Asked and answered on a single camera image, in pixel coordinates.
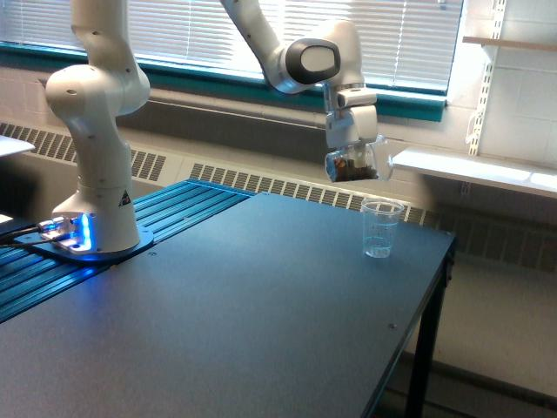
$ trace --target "blue led light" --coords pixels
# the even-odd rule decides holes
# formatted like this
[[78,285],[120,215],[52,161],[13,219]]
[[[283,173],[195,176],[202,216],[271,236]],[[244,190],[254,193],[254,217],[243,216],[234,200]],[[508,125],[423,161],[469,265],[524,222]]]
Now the blue led light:
[[84,242],[82,247],[84,250],[90,250],[92,247],[91,244],[91,227],[89,224],[89,217],[87,214],[81,215],[81,232],[83,234]]

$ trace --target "blue aluminum rail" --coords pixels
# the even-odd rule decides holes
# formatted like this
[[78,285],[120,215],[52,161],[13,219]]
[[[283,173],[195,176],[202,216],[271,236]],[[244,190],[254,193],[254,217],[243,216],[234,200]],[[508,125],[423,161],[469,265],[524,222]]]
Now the blue aluminum rail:
[[[153,231],[156,245],[253,194],[187,180],[135,200],[136,219]],[[0,323],[109,267],[79,266],[22,248],[0,249]]]

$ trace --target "window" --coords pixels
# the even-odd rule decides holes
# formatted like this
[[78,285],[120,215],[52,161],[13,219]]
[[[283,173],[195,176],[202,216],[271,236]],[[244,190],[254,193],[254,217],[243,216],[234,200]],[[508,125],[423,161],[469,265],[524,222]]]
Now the window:
[[[358,26],[369,84],[446,91],[463,0],[260,0],[286,42],[326,19]],[[260,77],[255,57],[219,0],[129,0],[139,57]],[[0,40],[79,49],[70,0],[3,0]]]

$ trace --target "shelf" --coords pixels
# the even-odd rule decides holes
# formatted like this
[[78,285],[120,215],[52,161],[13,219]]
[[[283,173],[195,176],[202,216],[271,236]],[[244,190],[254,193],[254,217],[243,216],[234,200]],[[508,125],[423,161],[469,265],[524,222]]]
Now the shelf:
[[7,157],[8,155],[31,151],[34,149],[35,147],[29,142],[0,135],[0,157]]
[[489,37],[463,37],[462,42],[465,44],[479,44],[500,46],[504,48],[519,48],[522,50],[551,51],[557,52],[557,45],[550,44],[534,44],[531,42],[506,41],[504,39],[491,39]]
[[557,199],[557,171],[495,158],[470,157],[410,147],[393,159],[394,168]]

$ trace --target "cable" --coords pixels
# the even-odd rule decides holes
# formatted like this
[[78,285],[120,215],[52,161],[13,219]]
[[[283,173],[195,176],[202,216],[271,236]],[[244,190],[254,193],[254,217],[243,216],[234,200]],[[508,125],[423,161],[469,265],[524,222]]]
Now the cable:
[[33,241],[33,242],[23,242],[23,243],[16,243],[16,244],[1,244],[0,248],[24,248],[26,246],[37,246],[39,244],[47,244],[49,242],[57,242],[62,241],[64,239],[68,239],[68,236],[63,235],[60,237],[52,238],[52,239],[44,239],[42,241]]
[[9,240],[9,239],[14,239],[17,237],[20,237],[21,235],[25,235],[27,233],[38,233],[39,232],[39,227],[38,226],[33,226],[31,228],[24,228],[24,229],[20,229],[18,231],[14,231],[12,233],[6,233],[4,235],[0,236],[0,242],[5,241],[5,240]]

